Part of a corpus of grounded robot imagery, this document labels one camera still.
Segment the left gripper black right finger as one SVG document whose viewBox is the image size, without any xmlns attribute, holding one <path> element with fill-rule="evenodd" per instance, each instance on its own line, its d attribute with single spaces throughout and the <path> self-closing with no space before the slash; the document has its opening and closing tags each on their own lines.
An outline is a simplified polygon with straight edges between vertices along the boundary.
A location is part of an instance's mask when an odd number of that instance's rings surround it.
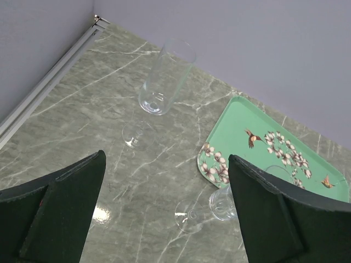
<svg viewBox="0 0 351 263">
<path fill-rule="evenodd" d="M 350 203 L 304 190 L 237 155 L 228 161 L 249 262 L 350 262 Z"/>
</svg>

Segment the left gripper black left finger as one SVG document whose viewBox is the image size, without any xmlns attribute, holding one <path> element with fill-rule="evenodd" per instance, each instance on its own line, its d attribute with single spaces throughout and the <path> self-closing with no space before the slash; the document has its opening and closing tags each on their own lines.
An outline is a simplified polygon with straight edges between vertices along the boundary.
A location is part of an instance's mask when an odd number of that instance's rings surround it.
<svg viewBox="0 0 351 263">
<path fill-rule="evenodd" d="M 100 150 L 1 190 L 1 262 L 79 262 L 105 169 Z"/>
</svg>

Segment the clear stemmed wine glass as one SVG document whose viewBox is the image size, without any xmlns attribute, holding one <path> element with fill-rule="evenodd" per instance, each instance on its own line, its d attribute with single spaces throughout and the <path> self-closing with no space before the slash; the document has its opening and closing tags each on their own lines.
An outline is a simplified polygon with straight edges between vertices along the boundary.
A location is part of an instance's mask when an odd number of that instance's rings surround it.
<svg viewBox="0 0 351 263">
<path fill-rule="evenodd" d="M 184 199 L 177 204 L 174 211 L 175 222 L 185 233 L 199 232 L 210 219 L 228 221 L 235 218 L 237 211 L 229 185 L 214 191 L 207 205 L 201 205 L 192 199 Z"/>
</svg>

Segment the tall clear champagne flute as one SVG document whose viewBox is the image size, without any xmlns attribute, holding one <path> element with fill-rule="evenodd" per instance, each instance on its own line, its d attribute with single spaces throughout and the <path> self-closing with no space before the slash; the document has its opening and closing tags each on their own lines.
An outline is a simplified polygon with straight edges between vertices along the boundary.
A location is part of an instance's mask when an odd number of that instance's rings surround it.
<svg viewBox="0 0 351 263">
<path fill-rule="evenodd" d="M 189 43 L 168 39 L 140 89 L 140 107 L 153 116 L 165 115 L 179 95 L 195 61 L 196 53 Z M 124 143 L 135 150 L 149 148 L 155 136 L 155 129 L 146 118 L 131 120 L 122 129 Z"/>
</svg>

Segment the green floral hummingbird tray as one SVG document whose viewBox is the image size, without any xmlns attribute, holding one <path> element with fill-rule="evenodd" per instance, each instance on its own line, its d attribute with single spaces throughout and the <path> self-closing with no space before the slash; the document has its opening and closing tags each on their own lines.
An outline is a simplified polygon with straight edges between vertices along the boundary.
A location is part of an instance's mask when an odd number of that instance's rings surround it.
<svg viewBox="0 0 351 263">
<path fill-rule="evenodd" d="M 217 188 L 229 184 L 230 155 L 316 194 L 350 202 L 347 179 L 310 147 L 242 96 L 233 97 L 197 156 L 201 175 Z"/>
</svg>

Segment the aluminium table edge rail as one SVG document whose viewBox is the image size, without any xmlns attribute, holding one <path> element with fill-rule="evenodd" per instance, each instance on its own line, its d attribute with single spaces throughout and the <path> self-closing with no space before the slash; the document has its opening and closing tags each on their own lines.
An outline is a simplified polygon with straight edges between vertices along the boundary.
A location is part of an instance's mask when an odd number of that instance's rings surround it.
<svg viewBox="0 0 351 263">
<path fill-rule="evenodd" d="M 109 21 L 96 15 L 92 26 L 44 75 L 8 117 L 1 122 L 1 147 L 4 147 L 88 47 L 106 30 L 109 24 Z"/>
</svg>

